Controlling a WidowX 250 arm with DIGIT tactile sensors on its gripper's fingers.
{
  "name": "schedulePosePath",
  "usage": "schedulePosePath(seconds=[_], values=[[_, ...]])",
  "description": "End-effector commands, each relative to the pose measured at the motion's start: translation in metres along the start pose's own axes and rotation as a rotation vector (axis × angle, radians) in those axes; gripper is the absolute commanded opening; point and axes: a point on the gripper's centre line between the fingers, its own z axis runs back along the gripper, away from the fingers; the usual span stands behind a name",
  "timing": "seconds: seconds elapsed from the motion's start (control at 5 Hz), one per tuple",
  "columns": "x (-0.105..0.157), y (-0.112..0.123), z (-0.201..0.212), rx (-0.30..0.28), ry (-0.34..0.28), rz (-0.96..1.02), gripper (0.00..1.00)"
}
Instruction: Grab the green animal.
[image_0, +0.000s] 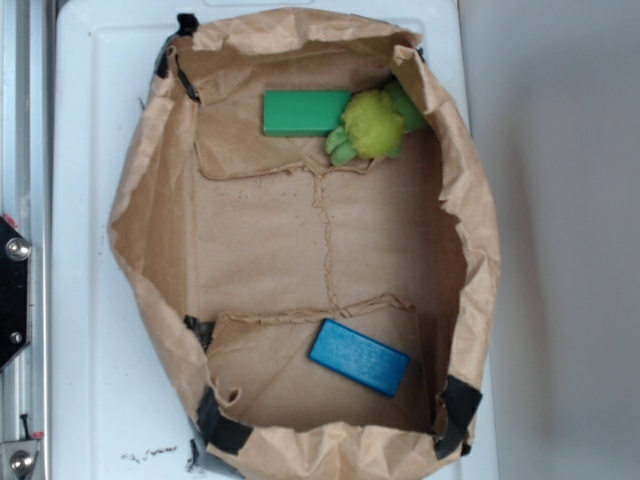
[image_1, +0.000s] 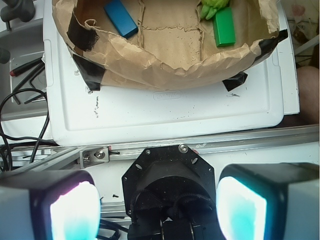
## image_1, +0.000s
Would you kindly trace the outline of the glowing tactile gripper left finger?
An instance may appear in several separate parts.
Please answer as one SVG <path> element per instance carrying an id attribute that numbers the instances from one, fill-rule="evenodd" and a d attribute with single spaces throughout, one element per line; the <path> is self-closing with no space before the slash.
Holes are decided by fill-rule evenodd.
<path id="1" fill-rule="evenodd" d="M 2 240 L 95 240 L 100 218 L 100 195 L 85 170 L 0 175 Z"/>

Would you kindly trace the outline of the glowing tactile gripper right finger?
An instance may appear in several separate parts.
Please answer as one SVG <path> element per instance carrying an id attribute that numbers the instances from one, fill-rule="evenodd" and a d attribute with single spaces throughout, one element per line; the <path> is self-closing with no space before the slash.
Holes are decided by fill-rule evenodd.
<path id="1" fill-rule="evenodd" d="M 314 163 L 229 164 L 216 189 L 227 240 L 318 240 L 320 167 Z"/>

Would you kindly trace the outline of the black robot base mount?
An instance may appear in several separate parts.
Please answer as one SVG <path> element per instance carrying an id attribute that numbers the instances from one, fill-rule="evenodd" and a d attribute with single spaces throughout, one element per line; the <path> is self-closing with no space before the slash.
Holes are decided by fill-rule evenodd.
<path id="1" fill-rule="evenodd" d="M 215 240 L 214 168 L 196 153 L 140 154 L 122 176 L 130 240 Z"/>

